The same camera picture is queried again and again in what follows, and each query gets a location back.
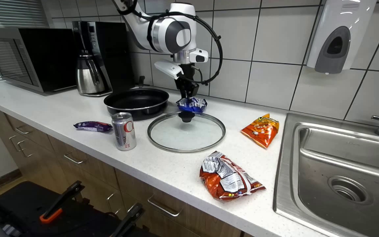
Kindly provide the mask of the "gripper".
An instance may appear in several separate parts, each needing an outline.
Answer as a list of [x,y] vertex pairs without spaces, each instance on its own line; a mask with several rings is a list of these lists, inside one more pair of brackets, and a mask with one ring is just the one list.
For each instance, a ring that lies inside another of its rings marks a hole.
[[195,64],[178,64],[178,66],[182,72],[178,73],[178,79],[175,80],[175,84],[180,92],[181,99],[195,97],[199,90],[199,83],[194,81]]

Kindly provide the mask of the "blue snack bag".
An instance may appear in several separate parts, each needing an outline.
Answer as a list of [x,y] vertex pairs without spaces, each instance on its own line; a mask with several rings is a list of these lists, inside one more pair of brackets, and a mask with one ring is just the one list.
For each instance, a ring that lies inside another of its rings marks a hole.
[[194,113],[203,113],[207,107],[207,101],[204,98],[190,97],[182,98],[176,102],[178,109]]

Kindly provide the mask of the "glass pan lid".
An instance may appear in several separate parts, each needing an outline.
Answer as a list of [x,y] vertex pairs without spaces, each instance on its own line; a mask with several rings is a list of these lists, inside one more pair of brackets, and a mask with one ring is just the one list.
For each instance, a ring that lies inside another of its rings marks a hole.
[[226,135],[226,127],[209,114],[179,111],[156,118],[148,126],[147,135],[160,149],[191,153],[219,144]]

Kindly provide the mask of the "black frying pan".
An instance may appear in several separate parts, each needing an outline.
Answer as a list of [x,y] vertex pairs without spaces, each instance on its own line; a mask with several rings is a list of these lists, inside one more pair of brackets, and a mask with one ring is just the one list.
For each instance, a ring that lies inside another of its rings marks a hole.
[[169,93],[164,90],[144,87],[145,76],[139,77],[139,87],[112,93],[105,97],[104,104],[111,115],[130,113],[133,120],[157,117],[167,108]]

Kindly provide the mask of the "silver soda can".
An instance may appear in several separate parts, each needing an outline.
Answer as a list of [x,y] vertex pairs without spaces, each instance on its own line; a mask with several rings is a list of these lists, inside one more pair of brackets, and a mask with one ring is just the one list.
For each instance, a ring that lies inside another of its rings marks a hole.
[[134,149],[137,145],[137,140],[132,114],[119,112],[113,114],[111,118],[117,149],[123,151]]

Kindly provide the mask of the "orange snack bag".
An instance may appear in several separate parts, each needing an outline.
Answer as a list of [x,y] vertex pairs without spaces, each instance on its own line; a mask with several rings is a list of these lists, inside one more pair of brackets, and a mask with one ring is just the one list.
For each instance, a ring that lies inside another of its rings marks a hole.
[[280,123],[265,114],[241,129],[241,133],[250,138],[260,147],[267,149],[278,134]]

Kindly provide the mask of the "black coffee maker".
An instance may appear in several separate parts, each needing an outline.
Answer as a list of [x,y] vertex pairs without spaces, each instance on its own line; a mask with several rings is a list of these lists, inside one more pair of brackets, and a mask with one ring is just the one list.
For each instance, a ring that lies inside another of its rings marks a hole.
[[77,48],[87,50],[104,79],[104,96],[129,90],[135,86],[134,72],[124,23],[73,21],[72,32]]

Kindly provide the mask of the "crumpled red snack bag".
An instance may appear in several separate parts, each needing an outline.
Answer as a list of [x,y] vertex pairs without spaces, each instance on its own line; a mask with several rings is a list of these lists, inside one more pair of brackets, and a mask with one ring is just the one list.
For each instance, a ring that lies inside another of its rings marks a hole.
[[222,201],[231,201],[266,189],[219,151],[212,152],[203,160],[199,177],[210,195]]

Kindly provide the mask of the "purple snack packet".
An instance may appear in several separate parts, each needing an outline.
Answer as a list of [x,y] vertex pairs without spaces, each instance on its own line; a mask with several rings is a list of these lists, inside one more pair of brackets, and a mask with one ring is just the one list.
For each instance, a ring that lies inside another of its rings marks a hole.
[[108,132],[113,129],[111,124],[99,121],[84,121],[73,125],[77,130],[85,130],[92,132]]

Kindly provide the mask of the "steel coffee carafe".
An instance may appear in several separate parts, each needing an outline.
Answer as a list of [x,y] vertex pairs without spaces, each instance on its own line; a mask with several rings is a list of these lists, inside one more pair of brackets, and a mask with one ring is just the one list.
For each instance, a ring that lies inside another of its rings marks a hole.
[[87,50],[81,50],[77,57],[76,84],[78,93],[85,96],[98,96],[106,90],[93,55]]

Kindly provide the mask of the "black microwave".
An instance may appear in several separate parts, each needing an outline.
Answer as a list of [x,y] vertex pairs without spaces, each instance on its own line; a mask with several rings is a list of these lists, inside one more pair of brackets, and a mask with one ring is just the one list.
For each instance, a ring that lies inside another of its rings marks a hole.
[[0,38],[21,39],[43,87],[42,93],[76,87],[77,49],[72,30],[7,27],[0,28]]

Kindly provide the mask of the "white soap dispenser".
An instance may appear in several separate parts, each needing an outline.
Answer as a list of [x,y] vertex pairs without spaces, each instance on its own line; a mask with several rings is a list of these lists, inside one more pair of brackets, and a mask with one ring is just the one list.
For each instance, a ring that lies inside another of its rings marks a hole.
[[306,65],[316,72],[350,69],[377,0],[325,0]]

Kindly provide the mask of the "black clamp orange tip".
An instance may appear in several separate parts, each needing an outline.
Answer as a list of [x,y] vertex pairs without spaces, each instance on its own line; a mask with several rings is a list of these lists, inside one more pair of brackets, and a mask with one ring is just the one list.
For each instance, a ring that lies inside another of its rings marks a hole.
[[82,185],[82,181],[75,181],[69,186],[50,207],[39,217],[39,220],[43,224],[50,224],[57,219],[63,212],[62,207],[65,203],[73,198],[81,196],[81,191],[85,188]]

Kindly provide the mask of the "microwave door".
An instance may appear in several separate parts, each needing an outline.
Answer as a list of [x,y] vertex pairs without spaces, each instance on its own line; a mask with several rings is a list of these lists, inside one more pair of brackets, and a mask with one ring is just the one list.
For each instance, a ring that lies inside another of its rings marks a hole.
[[21,39],[0,38],[0,75],[5,80],[43,92],[43,87]]

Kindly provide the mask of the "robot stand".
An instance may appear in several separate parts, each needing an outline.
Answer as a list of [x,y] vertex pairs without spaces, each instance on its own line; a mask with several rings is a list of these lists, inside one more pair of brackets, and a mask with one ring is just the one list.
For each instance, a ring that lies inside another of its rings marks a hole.
[[[53,222],[41,223],[39,217],[60,195],[30,181],[4,192],[0,195],[0,237],[109,237],[125,218],[99,211],[89,199],[78,196],[65,203]],[[158,236],[136,222],[124,237]]]

